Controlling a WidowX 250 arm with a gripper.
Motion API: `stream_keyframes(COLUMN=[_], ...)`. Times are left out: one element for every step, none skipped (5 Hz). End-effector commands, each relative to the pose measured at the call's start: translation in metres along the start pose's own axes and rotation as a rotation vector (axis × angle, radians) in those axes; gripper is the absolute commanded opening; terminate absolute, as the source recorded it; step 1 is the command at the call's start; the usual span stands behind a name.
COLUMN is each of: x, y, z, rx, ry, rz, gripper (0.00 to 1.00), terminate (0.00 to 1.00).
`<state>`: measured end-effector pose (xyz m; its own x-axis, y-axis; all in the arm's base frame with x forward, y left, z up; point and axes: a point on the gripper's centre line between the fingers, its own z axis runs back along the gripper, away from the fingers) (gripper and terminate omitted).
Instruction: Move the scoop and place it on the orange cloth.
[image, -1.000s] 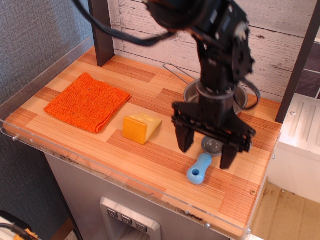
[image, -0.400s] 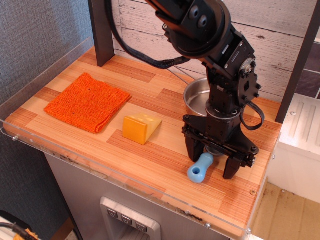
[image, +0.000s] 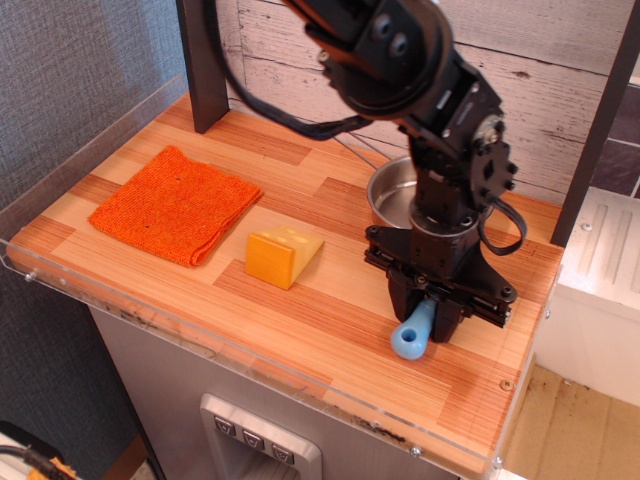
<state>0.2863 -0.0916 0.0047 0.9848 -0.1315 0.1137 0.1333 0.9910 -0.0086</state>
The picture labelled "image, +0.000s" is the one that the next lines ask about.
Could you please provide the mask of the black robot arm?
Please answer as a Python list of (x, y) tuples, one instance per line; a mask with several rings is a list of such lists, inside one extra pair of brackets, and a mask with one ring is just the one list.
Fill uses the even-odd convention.
[(383, 269), (396, 317), (436, 304), (432, 340), (451, 339), (466, 317), (503, 326), (516, 289), (484, 259), (485, 224), (514, 186), (500, 97), (455, 49), (431, 1), (293, 1), (324, 52), (324, 72), (360, 116), (395, 123), (416, 173), (409, 227), (371, 226), (366, 259)]

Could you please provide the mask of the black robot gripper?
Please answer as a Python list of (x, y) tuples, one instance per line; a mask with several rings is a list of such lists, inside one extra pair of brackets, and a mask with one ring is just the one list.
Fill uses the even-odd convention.
[(479, 228), (486, 220), (461, 229), (438, 228), (429, 222), (409, 229), (367, 228), (366, 261), (386, 272), (400, 322), (420, 301), (432, 299), (436, 313), (431, 338), (436, 343), (447, 343), (471, 316), (500, 328), (506, 325), (517, 290), (483, 256)]

